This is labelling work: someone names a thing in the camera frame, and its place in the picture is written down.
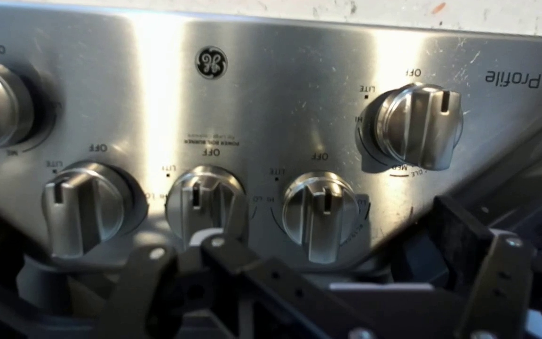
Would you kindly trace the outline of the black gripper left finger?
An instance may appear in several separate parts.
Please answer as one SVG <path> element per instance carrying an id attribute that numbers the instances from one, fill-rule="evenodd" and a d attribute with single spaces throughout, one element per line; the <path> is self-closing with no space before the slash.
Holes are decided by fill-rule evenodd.
<path id="1" fill-rule="evenodd" d="M 96 339 L 179 339 L 200 334 L 196 315 L 230 339 L 373 339 L 373 326 L 345 302 L 222 236 L 183 255 L 136 251 Z"/>

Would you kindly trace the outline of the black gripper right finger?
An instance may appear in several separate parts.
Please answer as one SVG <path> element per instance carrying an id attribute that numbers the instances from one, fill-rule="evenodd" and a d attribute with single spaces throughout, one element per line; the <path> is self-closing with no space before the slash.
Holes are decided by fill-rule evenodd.
<path id="1" fill-rule="evenodd" d="M 420 339 L 523 339 L 535 249 L 491 232 L 448 196 L 403 234 L 409 281 L 418 290 L 410 330 Z"/>

